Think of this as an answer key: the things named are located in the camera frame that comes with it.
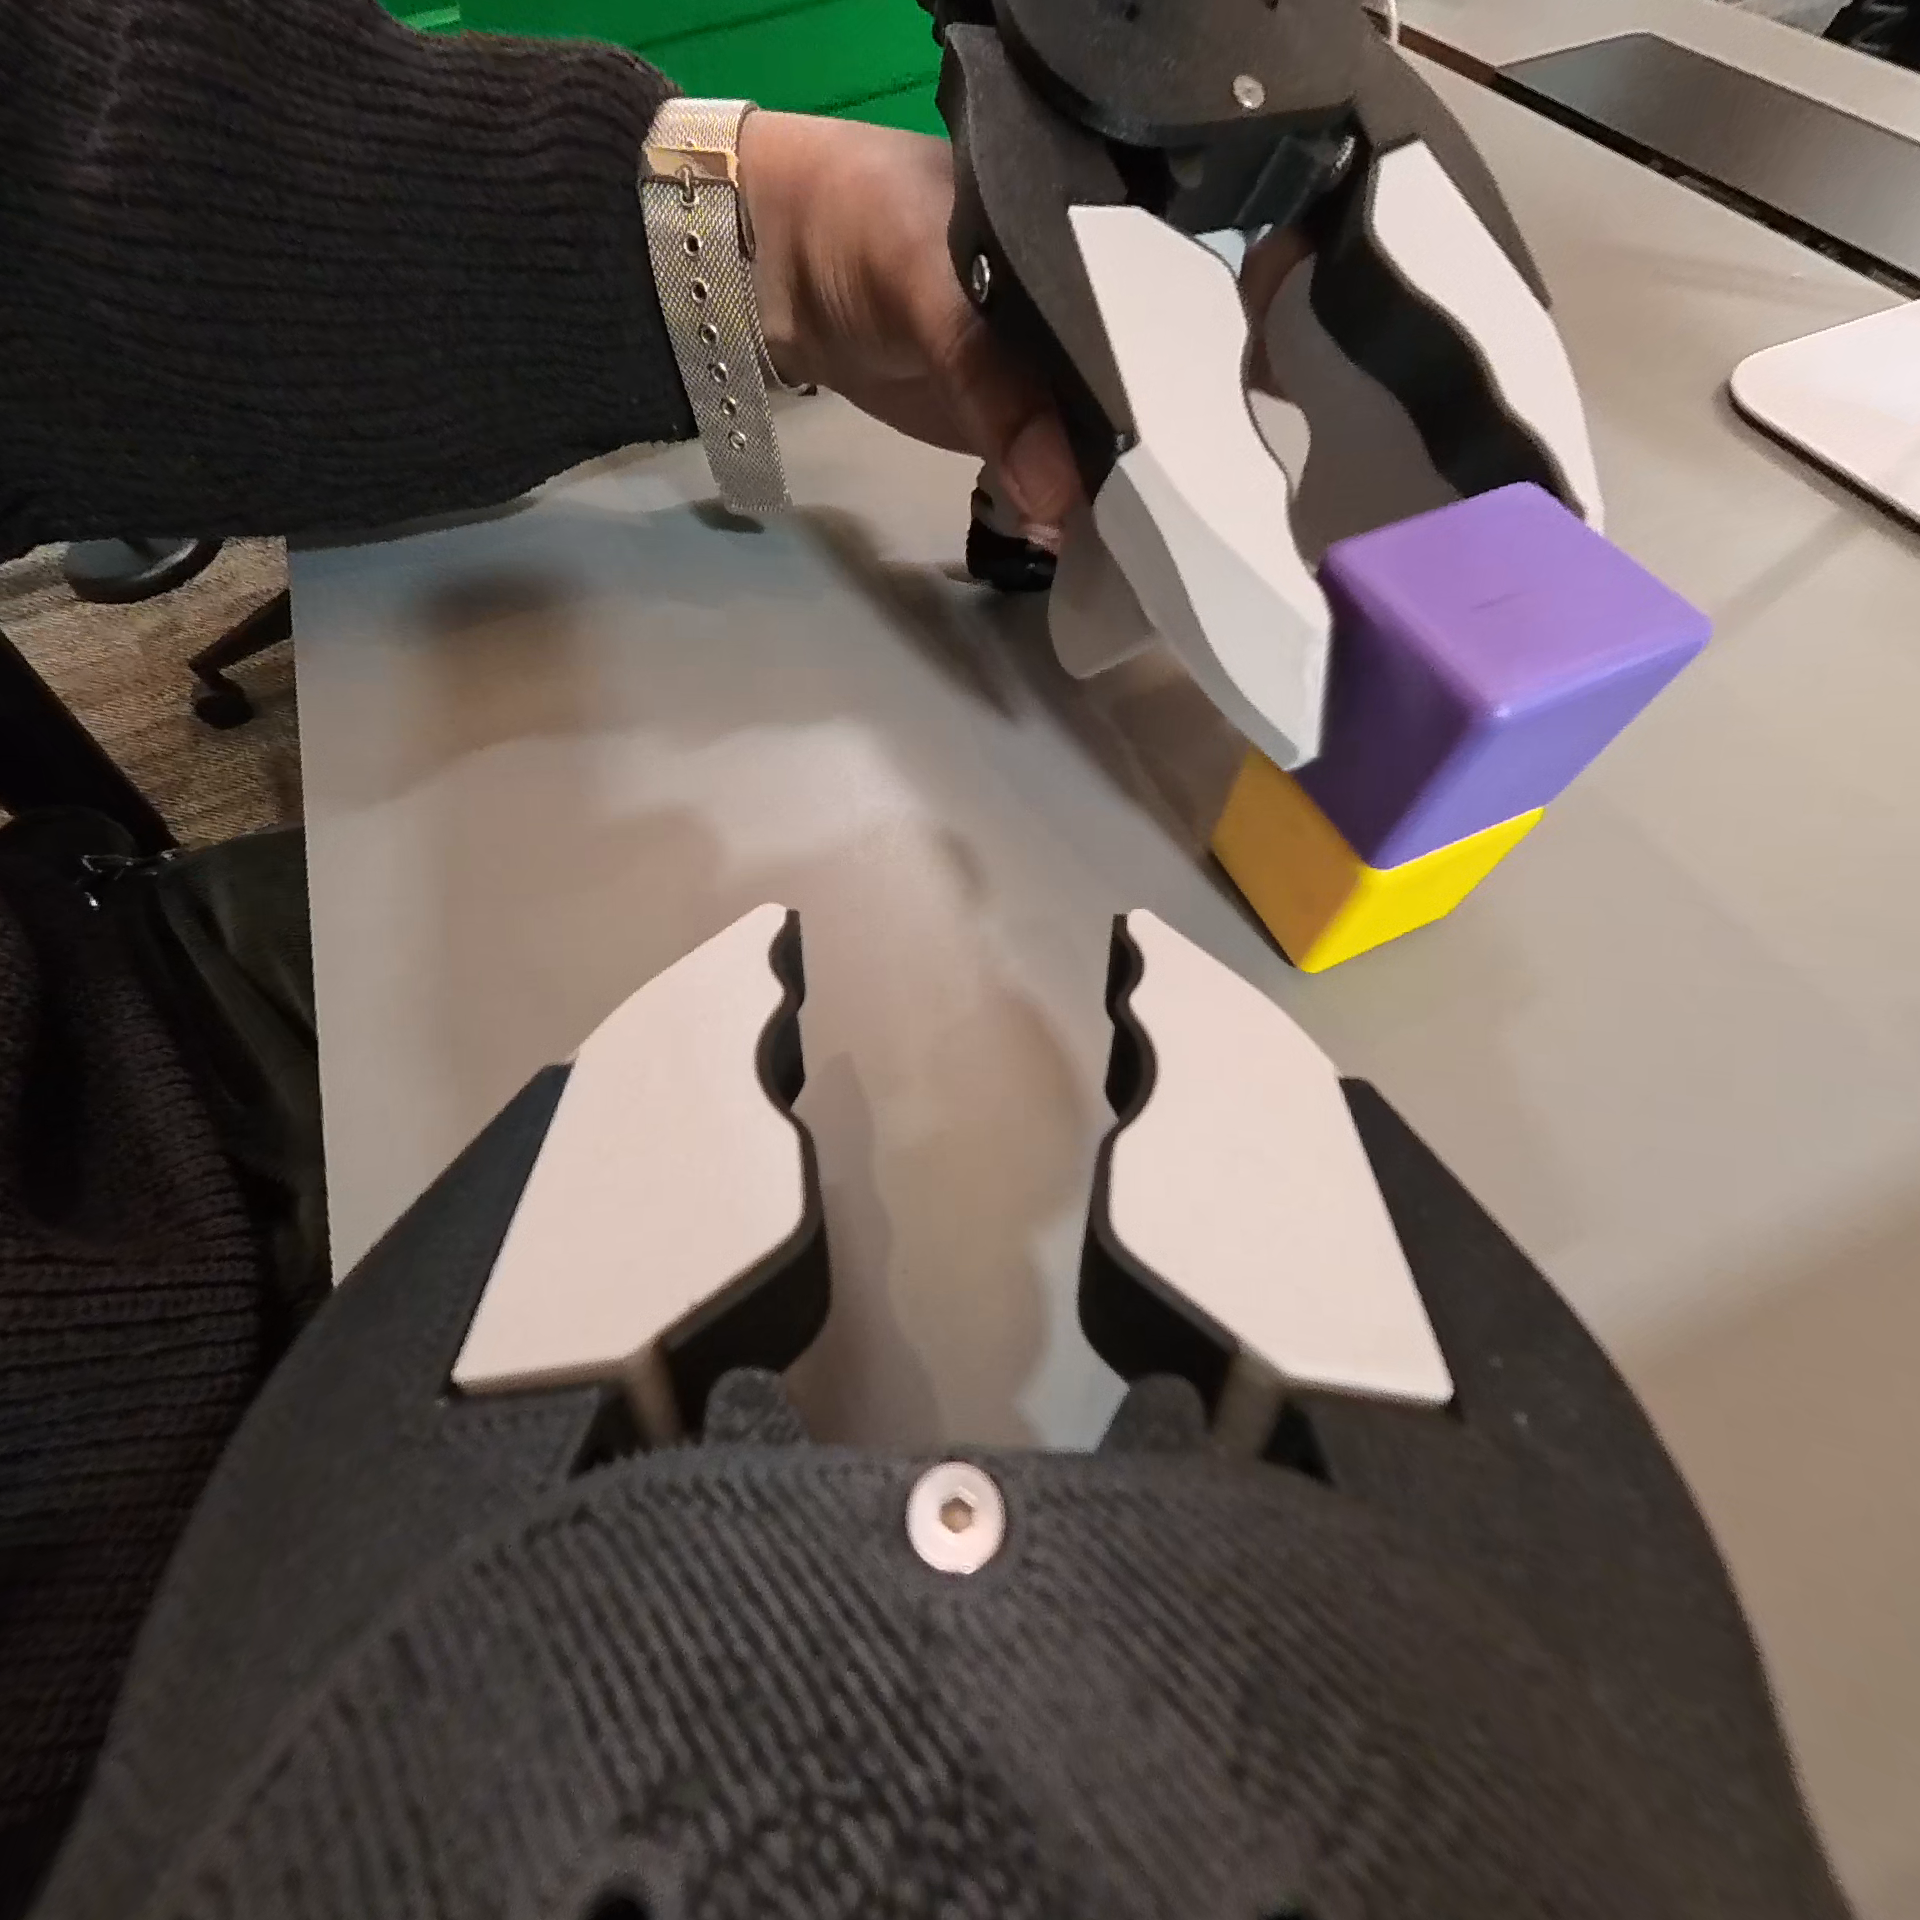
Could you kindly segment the grey desk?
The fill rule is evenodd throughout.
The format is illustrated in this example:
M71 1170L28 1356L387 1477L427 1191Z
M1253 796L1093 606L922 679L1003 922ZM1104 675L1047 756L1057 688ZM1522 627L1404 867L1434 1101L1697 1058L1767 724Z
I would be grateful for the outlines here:
M1451 916L1285 964L1202 861L1236 739L1160 659L1066 677L959 576L971 462L834 397L801 509L698 447L293 555L332 1251L755 906L801 912L863 1446L1085 1445L1075 1283L1113 916L1285 1003L1504 1222L1690 1477L1860 1915L1915 1915L1915 542L1722 384L1888 294L1435 68L1544 266L1608 533L1709 648Z

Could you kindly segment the green plastic bin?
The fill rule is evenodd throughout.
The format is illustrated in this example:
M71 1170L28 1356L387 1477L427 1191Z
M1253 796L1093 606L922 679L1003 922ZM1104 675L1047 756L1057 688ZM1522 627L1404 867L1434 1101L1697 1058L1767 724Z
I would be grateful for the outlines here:
M388 2L433 35L605 40L687 93L943 136L943 47L917 2Z

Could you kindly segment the purple cube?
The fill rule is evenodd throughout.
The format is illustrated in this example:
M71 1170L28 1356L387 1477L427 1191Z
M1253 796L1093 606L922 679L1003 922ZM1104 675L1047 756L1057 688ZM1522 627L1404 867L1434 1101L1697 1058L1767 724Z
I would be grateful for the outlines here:
M1328 715L1296 776L1377 870L1551 805L1712 636L1537 485L1335 542L1320 583Z

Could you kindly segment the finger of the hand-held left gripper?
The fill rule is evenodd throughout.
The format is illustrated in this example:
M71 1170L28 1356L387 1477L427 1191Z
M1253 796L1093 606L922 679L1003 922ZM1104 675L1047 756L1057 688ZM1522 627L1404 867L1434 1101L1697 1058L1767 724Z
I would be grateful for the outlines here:
M1333 615L1291 531L1291 486L1247 397L1233 268L1143 208L1069 208L1131 438L1093 525L1163 643L1285 770L1322 750Z
M1547 300L1428 144L1367 155L1316 243L1316 322L1455 496L1531 485L1603 527Z

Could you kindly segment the yellow cube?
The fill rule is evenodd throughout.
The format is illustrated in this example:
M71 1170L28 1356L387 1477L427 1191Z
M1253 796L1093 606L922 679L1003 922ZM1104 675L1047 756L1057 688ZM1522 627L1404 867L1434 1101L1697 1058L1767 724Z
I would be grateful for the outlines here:
M1248 750L1209 850L1282 956L1298 971L1320 974L1450 916L1544 815L1537 807L1378 868L1360 859L1293 774Z

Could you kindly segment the person's left forearm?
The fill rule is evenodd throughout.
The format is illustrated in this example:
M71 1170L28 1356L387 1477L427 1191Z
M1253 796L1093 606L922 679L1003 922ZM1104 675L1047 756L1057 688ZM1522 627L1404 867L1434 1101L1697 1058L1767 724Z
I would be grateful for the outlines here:
M4 559L343 536L689 440L639 200L671 93L381 5L4 5Z

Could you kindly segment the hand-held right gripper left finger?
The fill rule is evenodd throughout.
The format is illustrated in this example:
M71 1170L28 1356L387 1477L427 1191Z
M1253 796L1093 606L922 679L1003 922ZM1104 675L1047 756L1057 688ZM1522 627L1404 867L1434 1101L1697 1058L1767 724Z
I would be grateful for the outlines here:
M831 1311L801 916L762 903L626 996L560 1101L479 1295L466 1397L613 1387L698 1432L723 1376L781 1374Z

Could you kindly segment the black swivel chair base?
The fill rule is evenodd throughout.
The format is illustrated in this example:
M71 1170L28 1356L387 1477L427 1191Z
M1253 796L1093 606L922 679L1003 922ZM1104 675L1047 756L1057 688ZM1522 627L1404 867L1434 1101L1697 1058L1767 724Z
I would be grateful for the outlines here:
M85 603L131 608L151 603L197 581L221 554L220 539L95 539L64 548L66 587ZM279 587L187 661L194 715L210 730L241 730L253 718L234 670L293 636L293 590Z

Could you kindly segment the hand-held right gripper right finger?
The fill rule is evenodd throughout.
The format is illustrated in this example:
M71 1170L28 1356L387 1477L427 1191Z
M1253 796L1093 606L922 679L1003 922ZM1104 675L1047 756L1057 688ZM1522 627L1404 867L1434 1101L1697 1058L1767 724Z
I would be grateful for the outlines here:
M1111 925L1111 1132L1079 1324L1124 1383L1188 1383L1260 1456L1301 1397L1445 1411L1457 1383L1340 1071L1149 909Z

